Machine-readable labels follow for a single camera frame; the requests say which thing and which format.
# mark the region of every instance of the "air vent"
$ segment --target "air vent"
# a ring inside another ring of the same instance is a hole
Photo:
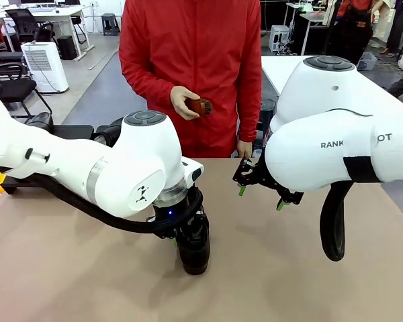
[[[30,70],[52,70],[45,50],[26,50]]]

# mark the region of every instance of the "person's right hand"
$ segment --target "person's right hand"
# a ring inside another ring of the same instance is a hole
[[[175,86],[170,92],[170,100],[176,113],[189,121],[190,119],[197,119],[200,117],[196,112],[193,112],[185,105],[186,99],[199,99],[200,96],[194,94],[183,86]]]

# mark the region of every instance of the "black shoe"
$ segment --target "black shoe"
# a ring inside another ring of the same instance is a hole
[[[203,206],[186,224],[176,229],[176,244],[184,270],[190,275],[203,274],[210,256],[209,221]]]

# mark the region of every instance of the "gray joint cap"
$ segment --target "gray joint cap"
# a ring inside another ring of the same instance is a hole
[[[355,65],[341,57],[336,56],[315,56],[303,60],[303,63],[319,70],[329,72],[347,72],[353,70]]]
[[[166,115],[157,111],[138,111],[127,115],[124,122],[133,126],[151,126],[161,123]]]

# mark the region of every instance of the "beige table surface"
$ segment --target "beige table surface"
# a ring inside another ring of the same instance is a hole
[[[172,241],[110,228],[38,189],[3,197],[0,322],[403,321],[403,214],[379,185],[351,189],[334,263],[318,232],[326,190],[278,213],[269,189],[238,196],[237,161],[202,160],[212,255],[199,277]]]

